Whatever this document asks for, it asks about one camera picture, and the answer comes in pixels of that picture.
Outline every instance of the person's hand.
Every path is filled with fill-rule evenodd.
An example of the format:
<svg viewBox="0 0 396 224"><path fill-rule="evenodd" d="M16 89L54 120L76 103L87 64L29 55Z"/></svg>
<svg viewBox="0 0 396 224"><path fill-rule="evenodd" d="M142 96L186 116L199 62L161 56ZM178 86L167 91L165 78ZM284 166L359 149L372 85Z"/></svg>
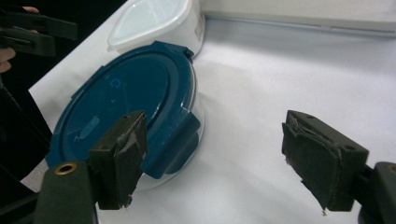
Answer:
<svg viewBox="0 0 396 224"><path fill-rule="evenodd" d="M35 7L23 7L23 9L25 9L25 10L28 11L28 12L40 13L40 12L38 11L38 9L35 8Z"/></svg>
<svg viewBox="0 0 396 224"><path fill-rule="evenodd" d="M35 7L23 7L28 12L39 13ZM11 68L11 64L8 60L15 57L15 50L11 48L0 49L0 73L4 73Z"/></svg>
<svg viewBox="0 0 396 224"><path fill-rule="evenodd" d="M4 73L11 68L11 64L8 60L15 57L14 49L7 48L7 49L0 49L0 73Z"/></svg>

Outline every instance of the brass screw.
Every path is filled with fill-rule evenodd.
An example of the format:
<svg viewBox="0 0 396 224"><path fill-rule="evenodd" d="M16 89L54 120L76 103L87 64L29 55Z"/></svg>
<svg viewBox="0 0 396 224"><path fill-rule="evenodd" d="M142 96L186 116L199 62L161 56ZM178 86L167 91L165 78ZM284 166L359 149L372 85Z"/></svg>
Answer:
<svg viewBox="0 0 396 224"><path fill-rule="evenodd" d="M56 175L68 175L70 173L73 173L76 169L77 169L77 165L74 162L68 162L68 163L59 165L55 170L55 174Z"/></svg>

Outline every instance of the blue container lid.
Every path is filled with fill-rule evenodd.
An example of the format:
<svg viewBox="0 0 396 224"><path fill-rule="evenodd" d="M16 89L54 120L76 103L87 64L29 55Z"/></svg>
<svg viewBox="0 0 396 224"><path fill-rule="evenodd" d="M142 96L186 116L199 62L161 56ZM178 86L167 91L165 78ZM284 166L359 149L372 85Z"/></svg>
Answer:
<svg viewBox="0 0 396 224"><path fill-rule="evenodd" d="M154 178L178 171L196 149L200 121L192 53L154 42L99 69L73 96L51 139L49 166L86 160L89 149L124 114L147 115L148 154L141 168Z"/></svg>

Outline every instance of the plastic food container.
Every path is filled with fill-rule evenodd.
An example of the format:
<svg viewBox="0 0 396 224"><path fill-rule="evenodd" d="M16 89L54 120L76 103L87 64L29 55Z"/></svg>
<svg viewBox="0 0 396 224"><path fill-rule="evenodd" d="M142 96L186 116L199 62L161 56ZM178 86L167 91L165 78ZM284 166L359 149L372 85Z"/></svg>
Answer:
<svg viewBox="0 0 396 224"><path fill-rule="evenodd" d="M73 96L55 128L49 166L86 160L89 149L121 116L147 115L148 153L137 189L176 174L198 147L205 115L187 48L154 42L100 68Z"/></svg>
<svg viewBox="0 0 396 224"><path fill-rule="evenodd" d="M199 0L134 0L123 11L107 42L124 53L154 41L185 46L195 55L204 38L205 16Z"/></svg>

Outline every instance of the white table surface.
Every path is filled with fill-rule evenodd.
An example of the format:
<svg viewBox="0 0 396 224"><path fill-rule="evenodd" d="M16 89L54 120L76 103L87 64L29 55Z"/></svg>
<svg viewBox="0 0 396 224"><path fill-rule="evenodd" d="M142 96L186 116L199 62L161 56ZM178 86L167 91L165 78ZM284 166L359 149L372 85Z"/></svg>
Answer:
<svg viewBox="0 0 396 224"><path fill-rule="evenodd" d="M118 56L106 38L124 5L31 89L53 130L70 96ZM206 22L194 59L205 107L190 163L101 223L357 223L322 210L281 153L289 109L325 121L370 150L368 164L396 161L396 40L236 21Z"/></svg>

